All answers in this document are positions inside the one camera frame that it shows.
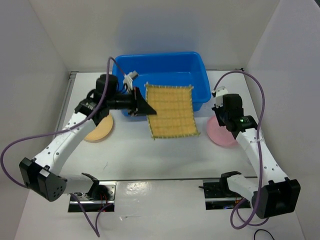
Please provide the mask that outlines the square bamboo woven tray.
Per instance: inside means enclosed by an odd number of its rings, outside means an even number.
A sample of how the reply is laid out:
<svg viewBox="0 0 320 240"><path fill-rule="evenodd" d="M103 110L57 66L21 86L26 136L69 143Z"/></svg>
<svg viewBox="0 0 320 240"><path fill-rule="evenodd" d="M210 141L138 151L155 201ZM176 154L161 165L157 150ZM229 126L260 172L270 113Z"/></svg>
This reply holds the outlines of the square bamboo woven tray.
<svg viewBox="0 0 320 240"><path fill-rule="evenodd" d="M192 85L166 86L145 84L147 103L156 111L148 115L151 137L177 139L199 136L192 103Z"/></svg>

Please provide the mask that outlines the blue plastic bin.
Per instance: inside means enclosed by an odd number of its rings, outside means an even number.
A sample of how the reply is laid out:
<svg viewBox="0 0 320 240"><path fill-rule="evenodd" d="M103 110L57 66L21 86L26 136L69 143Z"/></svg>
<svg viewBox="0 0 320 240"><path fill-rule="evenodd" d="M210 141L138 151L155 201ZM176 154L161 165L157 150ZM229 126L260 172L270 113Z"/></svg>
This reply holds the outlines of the blue plastic bin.
<svg viewBox="0 0 320 240"><path fill-rule="evenodd" d="M192 86L192 106L199 111L211 98L210 83L203 60L194 51L119 55L115 58L118 66L112 67L112 74L123 87L123 73L136 71L138 77L133 86L146 96L145 84L157 86Z"/></svg>

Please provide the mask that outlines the pink plastic plate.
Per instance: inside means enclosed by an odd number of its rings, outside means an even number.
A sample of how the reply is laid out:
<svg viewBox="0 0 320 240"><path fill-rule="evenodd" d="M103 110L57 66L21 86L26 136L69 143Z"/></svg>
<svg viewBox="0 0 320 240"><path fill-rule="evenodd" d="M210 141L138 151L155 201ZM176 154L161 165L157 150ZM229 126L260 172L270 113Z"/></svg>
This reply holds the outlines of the pink plastic plate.
<svg viewBox="0 0 320 240"><path fill-rule="evenodd" d="M220 147L230 148L238 144L232 133L229 132L225 126L219 126L216 116L208 119L206 123L206 133L210 140Z"/></svg>

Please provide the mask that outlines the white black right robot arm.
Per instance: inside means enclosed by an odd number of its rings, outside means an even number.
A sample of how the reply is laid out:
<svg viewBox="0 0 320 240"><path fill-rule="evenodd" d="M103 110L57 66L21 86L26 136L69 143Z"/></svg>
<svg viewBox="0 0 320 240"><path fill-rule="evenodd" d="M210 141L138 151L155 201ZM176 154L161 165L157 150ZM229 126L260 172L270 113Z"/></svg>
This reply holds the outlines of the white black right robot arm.
<svg viewBox="0 0 320 240"><path fill-rule="evenodd" d="M219 191L229 197L237 193L250 202L260 219L267 219L294 212L301 185L290 179L280 168L264 142L258 124L251 115L245 115L239 94L212 94L215 103L212 110L220 127L226 127L246 153L258 183L244 177L239 171L221 174Z"/></svg>

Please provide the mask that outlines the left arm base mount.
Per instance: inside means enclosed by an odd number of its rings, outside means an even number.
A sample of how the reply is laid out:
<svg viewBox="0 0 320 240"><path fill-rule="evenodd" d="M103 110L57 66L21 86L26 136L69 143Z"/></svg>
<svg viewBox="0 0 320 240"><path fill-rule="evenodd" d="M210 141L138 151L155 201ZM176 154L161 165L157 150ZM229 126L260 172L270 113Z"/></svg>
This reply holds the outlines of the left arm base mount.
<svg viewBox="0 0 320 240"><path fill-rule="evenodd" d="M78 202L81 203L87 213L98 213L100 210L103 212L114 212L116 187L117 183L115 181L101 181L97 192L93 196L89 196L83 192L75 192L76 200L74 197L70 197L67 212L82 212Z"/></svg>

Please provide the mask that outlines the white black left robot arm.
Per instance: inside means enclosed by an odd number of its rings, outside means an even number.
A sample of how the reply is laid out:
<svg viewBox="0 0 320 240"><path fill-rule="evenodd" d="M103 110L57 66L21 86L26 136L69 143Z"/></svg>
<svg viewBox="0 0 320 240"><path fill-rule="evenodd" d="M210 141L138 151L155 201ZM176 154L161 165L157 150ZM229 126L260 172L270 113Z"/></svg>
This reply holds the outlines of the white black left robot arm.
<svg viewBox="0 0 320 240"><path fill-rule="evenodd" d="M61 176L60 172L73 151L109 115L110 110L127 110L130 116L157 113L140 89L133 86L137 77L136 71L126 74L123 80L125 92L121 92L116 76L102 74L96 80L95 88L74 109L61 133L33 159L24 158L19 163L25 186L49 202L71 193L82 193L88 200L97 198L103 189L97 178L84 172L78 176Z"/></svg>

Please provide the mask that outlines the orange plastic plate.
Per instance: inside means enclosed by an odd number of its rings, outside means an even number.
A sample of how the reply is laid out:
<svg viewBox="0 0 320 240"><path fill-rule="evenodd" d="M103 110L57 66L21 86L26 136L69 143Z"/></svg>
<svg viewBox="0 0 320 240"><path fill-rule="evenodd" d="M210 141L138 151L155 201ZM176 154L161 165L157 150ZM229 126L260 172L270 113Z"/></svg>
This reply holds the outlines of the orange plastic plate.
<svg viewBox="0 0 320 240"><path fill-rule="evenodd" d="M86 142L95 143L103 141L112 131L114 126L114 119L111 114L103 118L98 126L91 131L84 140Z"/></svg>

